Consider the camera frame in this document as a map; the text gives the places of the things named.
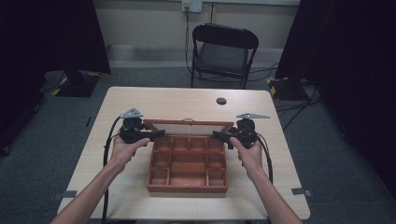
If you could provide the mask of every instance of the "table top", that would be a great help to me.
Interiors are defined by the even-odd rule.
[[[226,105],[216,100],[223,97]],[[211,90],[179,88],[113,87],[93,124],[67,190],[81,192],[102,169],[104,145],[116,117],[131,108],[143,113],[142,119],[193,119],[197,121],[239,120],[236,115],[250,113],[270,116],[255,119],[256,132],[266,140],[274,169],[274,185],[301,219],[310,211],[303,194],[293,195],[291,189],[301,183],[288,144],[282,132],[274,103],[268,91]],[[115,131],[121,126],[121,120]],[[146,188],[152,143],[139,148],[109,188],[108,218],[161,220],[250,220],[267,219],[262,201],[246,170],[237,159],[236,149],[227,149],[228,190],[225,194],[150,193]],[[263,154],[263,167],[267,172]],[[61,211],[72,199],[65,198]],[[92,218],[102,217],[103,199]]]

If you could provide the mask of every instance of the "wooden tray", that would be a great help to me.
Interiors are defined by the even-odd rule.
[[[224,143],[208,134],[186,133],[186,128],[207,131],[207,127],[202,126],[206,124],[188,121],[189,127],[180,127],[178,121],[176,129],[182,130],[182,133],[174,132],[175,127],[171,129],[169,126],[165,129],[165,134],[167,130],[173,130],[172,134],[155,140],[148,172],[149,192],[225,193],[227,191]],[[227,131],[233,123],[208,124],[209,129],[215,126],[216,131]]]

